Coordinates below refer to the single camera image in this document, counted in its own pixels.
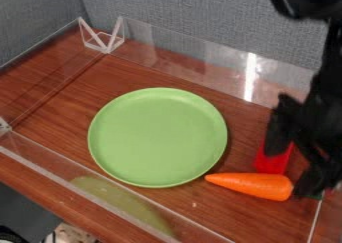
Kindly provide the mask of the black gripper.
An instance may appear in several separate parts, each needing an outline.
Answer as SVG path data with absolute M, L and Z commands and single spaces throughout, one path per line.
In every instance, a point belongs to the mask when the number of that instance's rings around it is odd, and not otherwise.
M 303 148 L 309 167 L 293 194 L 316 196 L 342 181 L 342 79 L 316 76 L 304 102 L 281 94 L 268 124 L 264 151 L 282 154 L 291 143 Z

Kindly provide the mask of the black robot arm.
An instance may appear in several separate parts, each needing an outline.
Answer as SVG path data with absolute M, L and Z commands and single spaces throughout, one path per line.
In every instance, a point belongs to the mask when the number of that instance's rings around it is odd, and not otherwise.
M 309 161 L 295 186 L 296 196 L 312 196 L 342 182 L 342 0 L 270 0 L 293 20 L 328 24 L 323 63 L 304 101 L 278 95 L 264 142 L 273 159 L 296 146 Z

